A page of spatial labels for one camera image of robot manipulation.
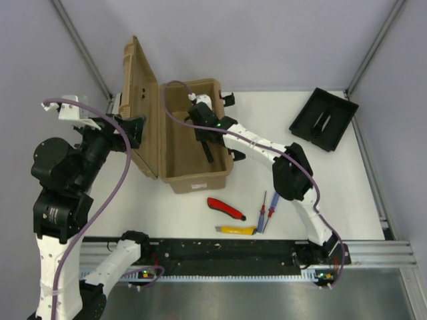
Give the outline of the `black mallet hammer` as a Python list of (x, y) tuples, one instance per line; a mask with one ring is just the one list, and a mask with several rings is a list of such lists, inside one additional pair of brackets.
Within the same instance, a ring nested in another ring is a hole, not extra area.
[(214, 157), (211, 154), (211, 150), (209, 148), (209, 145), (207, 144), (206, 141), (202, 141), (201, 145), (202, 145), (203, 152), (205, 153), (205, 156), (206, 156), (206, 159), (207, 159), (208, 163), (213, 163), (214, 162)]

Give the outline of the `tan plastic tool box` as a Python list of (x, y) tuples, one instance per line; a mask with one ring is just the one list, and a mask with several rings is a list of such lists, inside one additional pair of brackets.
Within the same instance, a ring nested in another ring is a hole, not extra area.
[(223, 189), (234, 168), (230, 152), (208, 143), (213, 156), (209, 162), (194, 129), (182, 121), (191, 107), (190, 92), (206, 94), (219, 118), (225, 115), (225, 105), (233, 103), (232, 96), (221, 96), (221, 84), (216, 79), (159, 85), (136, 36), (124, 48), (123, 71), (119, 114), (123, 118), (146, 118), (141, 146), (131, 154), (139, 170), (169, 184), (177, 194)]

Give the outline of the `red utility knife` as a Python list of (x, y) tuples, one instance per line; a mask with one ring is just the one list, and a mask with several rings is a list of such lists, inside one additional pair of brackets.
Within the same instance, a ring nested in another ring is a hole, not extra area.
[(228, 205), (227, 203), (224, 203), (223, 201), (220, 201), (216, 198), (208, 197), (207, 198), (207, 206), (210, 209), (222, 212), (232, 219), (245, 221), (246, 216), (239, 210), (233, 208), (232, 206)]

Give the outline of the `black tool box tray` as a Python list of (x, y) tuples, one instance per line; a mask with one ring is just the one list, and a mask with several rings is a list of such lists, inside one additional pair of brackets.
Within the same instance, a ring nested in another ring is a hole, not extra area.
[(317, 87), (289, 130), (324, 151), (335, 151), (358, 108), (358, 104)]

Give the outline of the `red handle screwdriver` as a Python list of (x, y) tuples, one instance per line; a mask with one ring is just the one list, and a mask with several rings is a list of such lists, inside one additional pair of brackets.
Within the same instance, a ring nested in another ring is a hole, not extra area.
[(266, 195), (267, 195), (267, 191), (264, 192), (263, 203), (262, 203), (260, 214), (258, 217), (258, 226), (257, 226), (258, 233), (263, 233), (263, 229), (264, 229), (264, 220), (265, 220), (265, 213), (266, 213)]

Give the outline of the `yellow utility knife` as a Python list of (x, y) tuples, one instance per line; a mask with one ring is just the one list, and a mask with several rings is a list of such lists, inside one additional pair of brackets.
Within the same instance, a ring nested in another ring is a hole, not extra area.
[(230, 227), (230, 226), (218, 226), (216, 231), (225, 234), (234, 235), (254, 235), (257, 233), (256, 227)]

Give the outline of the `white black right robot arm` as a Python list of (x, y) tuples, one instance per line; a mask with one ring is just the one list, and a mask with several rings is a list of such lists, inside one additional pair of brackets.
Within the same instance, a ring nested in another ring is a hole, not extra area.
[(265, 165), (272, 172), (274, 191), (296, 208), (306, 228), (313, 259), (325, 264), (335, 257), (338, 236), (320, 213), (320, 190), (299, 144), (285, 146), (268, 141), (231, 117), (219, 118), (204, 102), (194, 101), (188, 115), (196, 140), (202, 144), (210, 163), (214, 158), (208, 145), (215, 144), (225, 147), (235, 161), (250, 157)]

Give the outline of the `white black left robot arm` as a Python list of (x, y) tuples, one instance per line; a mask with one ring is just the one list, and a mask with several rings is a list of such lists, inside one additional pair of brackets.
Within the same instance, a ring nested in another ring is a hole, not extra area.
[(96, 118), (95, 127), (77, 127), (80, 144), (52, 137), (33, 155), (31, 174), (42, 190), (33, 206), (33, 230), (40, 252), (40, 300), (31, 319), (100, 319), (107, 297), (134, 263), (151, 258), (148, 236), (126, 231), (113, 252), (88, 276), (79, 276), (83, 237), (93, 204), (89, 192), (110, 152), (141, 144), (145, 117)]

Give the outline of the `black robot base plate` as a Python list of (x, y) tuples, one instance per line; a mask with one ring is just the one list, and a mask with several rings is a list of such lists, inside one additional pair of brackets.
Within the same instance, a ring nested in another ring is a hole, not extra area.
[(299, 275), (303, 267), (328, 269), (350, 262), (348, 247), (341, 244), (325, 257), (309, 241), (151, 238), (132, 265), (160, 265), (165, 276), (260, 277)]

